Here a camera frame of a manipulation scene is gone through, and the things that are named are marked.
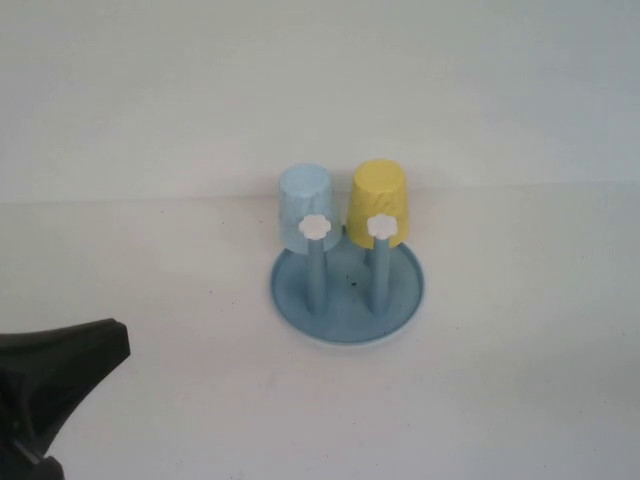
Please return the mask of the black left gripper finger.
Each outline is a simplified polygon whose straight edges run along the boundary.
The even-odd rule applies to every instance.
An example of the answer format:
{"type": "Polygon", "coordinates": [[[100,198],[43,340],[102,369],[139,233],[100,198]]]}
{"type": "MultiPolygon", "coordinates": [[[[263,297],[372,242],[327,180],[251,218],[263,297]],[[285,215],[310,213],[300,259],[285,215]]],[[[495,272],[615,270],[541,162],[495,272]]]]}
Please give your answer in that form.
{"type": "Polygon", "coordinates": [[[1,480],[64,480],[54,457],[30,459],[19,451],[1,451],[1,480]]]}
{"type": "Polygon", "coordinates": [[[130,356],[127,327],[105,319],[1,336],[1,436],[49,446],[80,403],[130,356]]]}

